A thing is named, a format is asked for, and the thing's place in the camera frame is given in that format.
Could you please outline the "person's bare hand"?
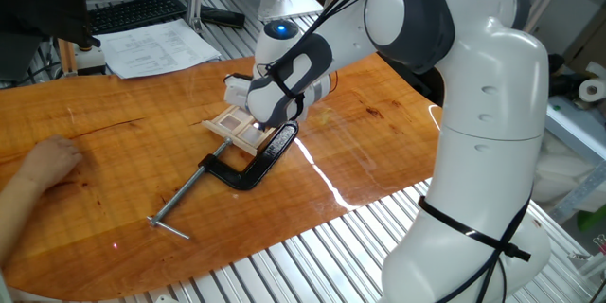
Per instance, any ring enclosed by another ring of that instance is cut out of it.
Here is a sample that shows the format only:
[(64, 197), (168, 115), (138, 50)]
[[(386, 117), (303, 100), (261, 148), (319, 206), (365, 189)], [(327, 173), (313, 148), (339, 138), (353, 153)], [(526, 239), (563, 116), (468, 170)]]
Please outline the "person's bare hand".
[(53, 135), (37, 143), (27, 154), (16, 173), (40, 191), (57, 185), (82, 159), (74, 142), (61, 135)]

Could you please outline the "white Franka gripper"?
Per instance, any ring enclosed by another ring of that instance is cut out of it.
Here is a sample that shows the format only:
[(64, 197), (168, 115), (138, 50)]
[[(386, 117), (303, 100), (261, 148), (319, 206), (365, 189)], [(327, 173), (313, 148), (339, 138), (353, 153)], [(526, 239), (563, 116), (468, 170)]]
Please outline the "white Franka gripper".
[(248, 90), (252, 77), (243, 74), (229, 74), (223, 82), (226, 86), (224, 100), (242, 109), (246, 109)]

